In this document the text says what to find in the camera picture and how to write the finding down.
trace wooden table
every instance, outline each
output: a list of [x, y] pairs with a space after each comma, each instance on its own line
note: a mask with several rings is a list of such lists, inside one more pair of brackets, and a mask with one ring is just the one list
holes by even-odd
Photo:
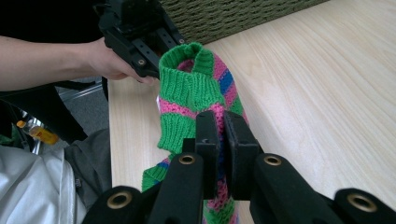
[[[396, 2], [331, 0], [206, 45], [233, 73], [264, 151], [318, 192], [368, 191], [396, 209]], [[166, 157], [158, 83], [109, 83], [113, 185], [141, 189]], [[251, 223], [243, 203], [241, 223]]]

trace gray pants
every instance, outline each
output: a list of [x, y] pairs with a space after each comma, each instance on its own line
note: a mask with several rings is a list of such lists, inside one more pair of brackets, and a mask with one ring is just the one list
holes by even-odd
[[73, 168], [77, 194], [90, 209], [103, 192], [112, 188], [109, 129], [75, 141], [64, 149], [64, 157]]

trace knitted sock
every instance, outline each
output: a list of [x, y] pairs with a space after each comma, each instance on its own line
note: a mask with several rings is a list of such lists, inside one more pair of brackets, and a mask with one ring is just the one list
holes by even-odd
[[[197, 114], [214, 111], [220, 142], [224, 132], [224, 110], [246, 117], [227, 66], [201, 44], [181, 45], [165, 53], [160, 60], [160, 76], [162, 136], [158, 147], [170, 151], [171, 156], [143, 173], [143, 190], [164, 179], [170, 160], [181, 152], [183, 139], [195, 137]], [[204, 221], [236, 223], [234, 201], [227, 197], [222, 148], [219, 160], [218, 197], [205, 201]]]

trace orange bottle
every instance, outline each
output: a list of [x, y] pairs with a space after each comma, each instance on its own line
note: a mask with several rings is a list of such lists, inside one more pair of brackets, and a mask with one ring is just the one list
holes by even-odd
[[17, 122], [17, 126], [23, 129], [23, 131], [35, 139], [40, 140], [43, 143], [54, 145], [58, 142], [59, 137], [57, 134], [48, 131], [47, 129], [29, 121], [25, 122], [20, 120]]

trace forearm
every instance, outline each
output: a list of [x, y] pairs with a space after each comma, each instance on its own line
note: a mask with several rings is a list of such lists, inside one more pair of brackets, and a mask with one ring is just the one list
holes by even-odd
[[32, 43], [0, 36], [0, 91], [95, 76], [87, 64], [88, 45]]

